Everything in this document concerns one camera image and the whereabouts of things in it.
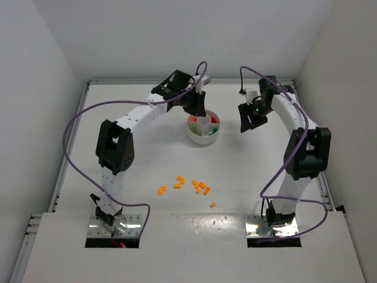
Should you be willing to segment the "yellow curved lego piece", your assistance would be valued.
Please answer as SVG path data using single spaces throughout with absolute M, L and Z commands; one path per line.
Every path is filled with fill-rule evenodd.
M 162 195 L 166 190 L 167 190 L 167 187 L 166 186 L 162 186 L 161 188 L 159 188 L 158 194 Z

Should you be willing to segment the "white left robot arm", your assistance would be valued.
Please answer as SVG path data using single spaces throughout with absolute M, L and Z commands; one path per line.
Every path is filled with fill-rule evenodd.
M 121 233 L 123 207 L 115 199 L 123 189 L 125 172 L 135 159 L 134 138 L 157 117 L 180 106 L 191 115 L 205 116 L 204 86 L 210 81 L 202 75 L 191 76 L 176 70 L 148 94 L 129 113 L 102 122 L 95 154 L 101 167 L 102 196 L 92 196 L 95 215 L 112 235 Z

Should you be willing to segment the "yellow curved elbow lego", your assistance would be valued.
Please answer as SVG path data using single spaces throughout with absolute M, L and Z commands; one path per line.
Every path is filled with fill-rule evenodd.
M 185 179 L 182 176 L 177 176 L 177 181 L 179 181 L 181 185 L 185 184 Z

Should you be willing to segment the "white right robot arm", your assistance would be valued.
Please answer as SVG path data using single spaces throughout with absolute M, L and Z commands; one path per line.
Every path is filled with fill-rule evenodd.
M 286 226 L 293 222 L 296 207 L 312 179 L 328 166 L 332 134 L 329 128 L 312 121 L 299 103 L 291 87 L 279 85 L 274 76 L 259 80 L 259 90 L 242 87 L 246 102 L 239 105 L 242 133 L 254 130 L 276 113 L 290 135 L 283 165 L 260 193 L 262 219 L 270 226 Z

